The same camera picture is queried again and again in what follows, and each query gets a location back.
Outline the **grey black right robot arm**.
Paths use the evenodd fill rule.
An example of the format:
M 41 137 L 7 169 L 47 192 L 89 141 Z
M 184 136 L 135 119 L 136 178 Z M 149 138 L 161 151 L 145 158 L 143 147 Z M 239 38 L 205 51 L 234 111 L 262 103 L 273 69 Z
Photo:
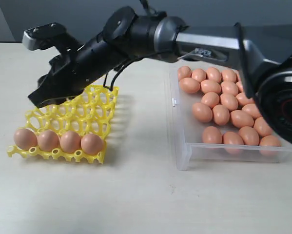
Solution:
M 237 70 L 246 97 L 292 144 L 292 24 L 192 28 L 164 11 L 139 16 L 125 6 L 85 44 L 59 23 L 26 30 L 22 42 L 31 51 L 59 51 L 28 97 L 38 108 L 73 99 L 109 71 L 145 58 L 204 61 Z

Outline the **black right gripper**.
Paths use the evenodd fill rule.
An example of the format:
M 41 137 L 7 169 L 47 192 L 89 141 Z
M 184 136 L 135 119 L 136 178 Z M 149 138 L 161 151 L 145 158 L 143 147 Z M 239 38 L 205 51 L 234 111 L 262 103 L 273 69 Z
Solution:
M 49 64 L 48 74 L 38 80 L 38 88 L 28 95 L 37 108 L 63 104 L 107 73 L 107 56 L 98 53 L 79 53 L 74 58 L 58 55 Z

